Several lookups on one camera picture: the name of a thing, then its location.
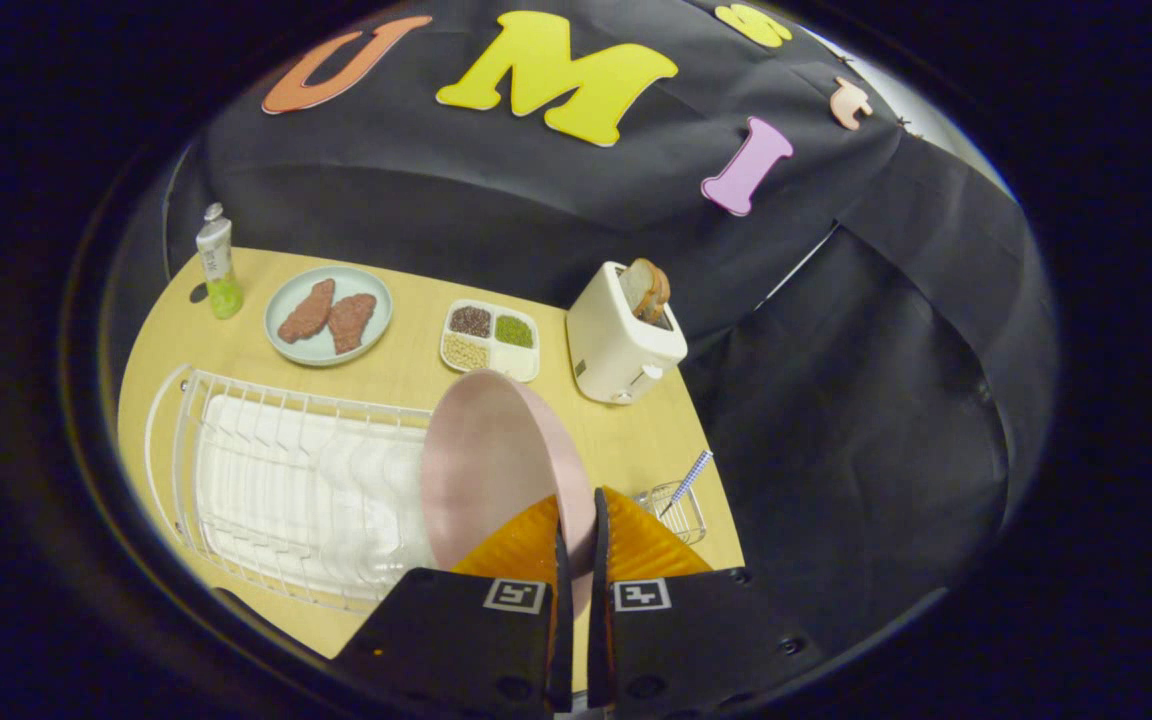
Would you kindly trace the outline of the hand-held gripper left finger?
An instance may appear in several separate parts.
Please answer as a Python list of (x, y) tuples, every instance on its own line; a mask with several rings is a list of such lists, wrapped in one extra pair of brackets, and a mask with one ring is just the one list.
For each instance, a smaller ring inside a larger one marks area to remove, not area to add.
[(570, 710), (573, 579), (556, 498), (450, 570), (407, 571), (332, 666), (415, 717)]

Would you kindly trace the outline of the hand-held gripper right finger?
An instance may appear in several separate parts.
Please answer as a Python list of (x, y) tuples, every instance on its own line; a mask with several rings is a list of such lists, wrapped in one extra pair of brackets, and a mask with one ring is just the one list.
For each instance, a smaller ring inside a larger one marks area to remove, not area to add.
[(714, 569), (616, 488), (594, 493), (588, 702), (613, 714), (737, 714), (823, 665), (746, 568)]

